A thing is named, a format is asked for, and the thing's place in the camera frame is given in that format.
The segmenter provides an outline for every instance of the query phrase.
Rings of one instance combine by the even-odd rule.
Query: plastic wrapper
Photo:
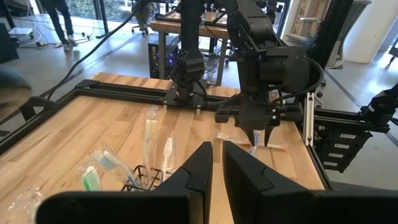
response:
[[[15,215],[18,223],[33,224],[37,209],[43,200],[44,196],[40,193],[40,188],[28,190],[16,198],[16,201],[8,208],[8,212]]]
[[[142,178],[143,187],[149,189],[153,181],[155,158],[156,158],[156,145],[158,138],[158,123],[157,123],[157,106],[151,107],[144,116],[144,166],[142,170],[144,176]]]
[[[173,133],[167,138],[163,150],[162,162],[162,182],[164,182],[174,172],[175,164],[175,138]]]
[[[141,179],[134,173],[106,144],[90,154],[88,164],[101,167],[106,172],[112,173],[122,183],[133,187],[142,188]]]
[[[248,144],[248,145],[251,145],[251,143],[250,143],[250,141],[248,139],[232,138],[231,136],[229,136],[229,135],[227,135],[225,133],[222,133],[221,131],[216,131],[215,138],[221,139],[221,140],[224,140],[224,141],[231,141],[231,142],[233,142],[235,144],[244,144],[244,145]],[[264,147],[264,141],[262,142],[262,141],[259,140],[259,135],[257,136],[257,142],[258,143],[257,143],[256,146]],[[267,147],[270,147],[270,148],[273,148],[273,149],[280,149],[280,150],[283,150],[283,151],[287,150],[287,148],[284,147],[284,146],[278,146],[276,144],[271,144],[271,143],[268,143]]]
[[[101,190],[101,178],[98,172],[98,164],[93,159],[88,159],[84,163],[77,166],[78,173],[82,186],[87,191]]]
[[[250,148],[250,155],[256,156],[256,150],[259,145],[260,131],[254,131],[254,145]]]

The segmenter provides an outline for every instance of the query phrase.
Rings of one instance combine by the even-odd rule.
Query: jeans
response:
[[[70,19],[69,8],[65,0],[41,0],[43,7],[47,10],[54,25],[58,38],[63,44],[69,44],[63,33],[57,10],[61,12],[65,21],[65,28],[68,35],[73,35],[72,20]]]

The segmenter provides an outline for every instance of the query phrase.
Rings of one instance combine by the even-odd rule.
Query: concrete floor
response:
[[[45,27],[43,21],[47,16],[36,16],[37,28],[48,38],[49,42],[57,41],[55,32]],[[16,19],[16,26],[32,27],[27,20]],[[102,34],[101,23],[74,18],[76,33]],[[110,23],[110,29],[117,23]],[[72,73],[75,78],[57,90],[53,100],[71,90],[74,85],[97,72],[117,73],[139,77],[149,76],[147,41],[139,32],[131,33],[131,26],[117,32],[109,38],[92,56],[79,65]],[[45,93],[56,85],[69,71],[70,67],[84,57],[100,40],[79,45],[73,52],[65,54],[62,49],[49,47],[45,50],[18,49],[19,60],[5,63],[28,79],[33,87],[34,95]],[[201,40],[201,47],[206,48],[207,39]],[[390,55],[378,53],[373,63],[362,65],[346,62],[343,70],[329,70],[326,73],[327,86],[323,91],[323,108],[331,110],[359,111],[361,105],[367,105],[371,98],[381,90],[391,88],[398,82],[398,62],[387,67]],[[211,76],[215,82],[216,74]],[[236,64],[231,62],[223,74],[224,86],[239,88]],[[0,126],[3,130],[13,130],[23,123],[20,115]],[[373,133],[351,165],[343,174],[328,170],[332,181],[398,190],[398,128],[391,125],[388,135]]]

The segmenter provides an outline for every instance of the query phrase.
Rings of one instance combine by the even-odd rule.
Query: power cord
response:
[[[81,64],[84,60],[86,60],[90,55],[92,55],[106,40],[108,40],[114,33],[116,33],[119,29],[121,29],[122,27],[124,27],[124,25],[126,25],[130,19],[134,16],[134,14],[130,14],[130,16],[122,23],[120,24],[117,28],[115,28],[114,30],[112,30],[111,32],[109,32],[94,48],[93,50],[91,50],[90,52],[88,52],[88,54],[86,56],[84,56],[83,58],[81,58],[79,61],[77,61],[72,68],[69,70],[69,72],[67,73],[67,75],[57,84],[55,85],[52,89],[51,92],[49,93],[49,96],[47,97],[47,99],[51,99],[51,96],[55,93],[55,91],[60,88],[60,86],[64,83],[64,81],[66,81],[69,76],[72,74],[72,72],[74,71],[74,69]]]
[[[316,90],[318,88],[319,85],[322,84],[323,79],[324,79],[324,74],[323,74],[322,67],[318,64],[318,62],[310,59],[309,57],[307,57],[307,58],[308,58],[309,62],[311,62],[317,68],[317,70],[319,72],[319,80],[316,82],[316,84],[314,84],[314,85],[310,86],[309,88],[307,88],[306,90],[300,91],[298,93],[293,93],[293,94],[288,94],[288,95],[285,95],[285,96],[280,96],[280,97],[274,99],[271,102],[271,105],[277,103],[278,101],[286,100],[286,99],[293,98],[293,97],[296,97],[296,96],[304,95],[304,94],[306,94],[306,93],[308,93],[310,91],[314,91],[314,90]]]

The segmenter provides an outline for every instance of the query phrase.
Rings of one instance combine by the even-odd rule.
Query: cable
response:
[[[114,30],[112,30],[111,32],[109,32],[94,48],[93,50],[91,50],[90,52],[88,52],[88,54],[86,56],[84,56],[83,58],[81,58],[79,61],[77,61],[72,68],[69,70],[69,72],[67,73],[67,75],[57,84],[55,85],[51,92],[49,93],[49,96],[47,97],[47,99],[51,99],[51,96],[55,93],[55,91],[62,85],[62,83],[67,80],[69,78],[69,76],[72,74],[72,72],[74,71],[74,69],[80,64],[82,63],[84,60],[86,60],[90,55],[92,55],[106,40],[108,40],[114,33],[116,33],[119,29],[121,29],[122,27],[124,27],[124,25],[126,25],[130,19],[134,16],[134,14],[130,14],[130,16],[122,23],[120,24],[117,28],[115,28]]]
[[[26,0],[26,4],[27,4],[27,7],[28,7],[28,10],[27,10],[27,13],[26,13],[26,18],[27,18],[27,20],[29,21],[29,23],[33,26],[33,30],[36,30],[36,32],[37,32],[37,29],[36,29],[36,20],[34,20],[34,24],[30,21],[30,19],[29,19],[29,12],[32,14],[32,11],[31,11],[31,8],[30,8],[30,2],[29,2],[29,0]],[[37,41],[39,41],[41,38],[42,38],[42,34],[40,33],[40,32],[37,32],[38,34],[39,34],[39,38],[37,38],[36,40],[33,40],[32,42],[30,42],[30,43],[28,43],[28,44],[24,44],[24,45],[22,45],[22,46],[19,46],[19,47],[25,47],[25,46],[28,46],[28,45],[30,45],[30,44],[33,44],[33,43],[36,43]]]
[[[93,24],[93,27],[92,27],[92,30],[91,30],[91,34],[86,35],[86,37],[85,37],[85,36],[83,35],[83,33],[82,33],[81,36],[84,37],[84,38],[75,40],[76,43],[78,43],[78,44],[83,44],[83,43],[86,43],[86,42],[89,42],[89,41],[93,40],[93,38],[92,38],[91,36],[94,34],[94,31],[95,31],[95,23],[94,23],[93,12],[92,12],[92,11],[90,11],[90,18],[91,18],[91,22],[92,22],[92,24]],[[48,28],[49,30],[55,30],[54,28],[50,27],[50,26],[47,24],[47,22],[49,22],[49,21],[48,21],[48,20],[45,20],[45,21],[44,21],[44,24],[45,24],[46,28]]]
[[[301,91],[301,92],[293,93],[293,94],[288,94],[288,95],[285,95],[285,96],[280,96],[280,97],[274,99],[274,100],[271,102],[271,105],[273,105],[273,104],[275,104],[276,102],[281,101],[281,100],[286,100],[286,99],[289,99],[289,98],[292,98],[292,97],[304,95],[304,94],[306,94],[306,93],[308,93],[308,92],[310,92],[310,91],[313,91],[313,90],[317,89],[317,87],[318,87],[319,85],[322,84],[323,78],[324,78],[324,74],[323,74],[323,69],[322,69],[322,67],[318,64],[318,62],[316,62],[316,61],[310,59],[309,57],[307,57],[307,58],[308,58],[308,60],[309,60],[314,66],[316,66],[316,68],[317,68],[317,70],[318,70],[318,72],[319,72],[319,80],[316,82],[316,84],[310,86],[310,88],[307,88],[306,90],[303,90],[303,91]]]

